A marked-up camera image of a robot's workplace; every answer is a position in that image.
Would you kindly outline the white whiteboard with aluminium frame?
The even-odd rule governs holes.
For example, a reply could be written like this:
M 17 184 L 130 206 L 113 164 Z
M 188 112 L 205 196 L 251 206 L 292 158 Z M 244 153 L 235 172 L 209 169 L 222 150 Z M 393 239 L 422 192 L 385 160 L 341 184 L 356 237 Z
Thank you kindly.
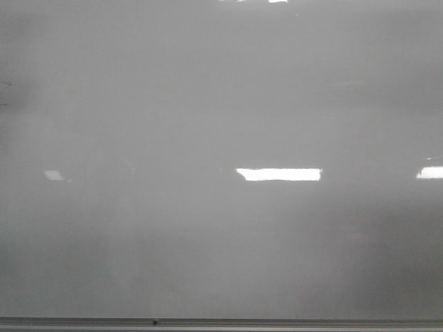
M 441 331 L 441 1 L 2 1 L 2 331 Z

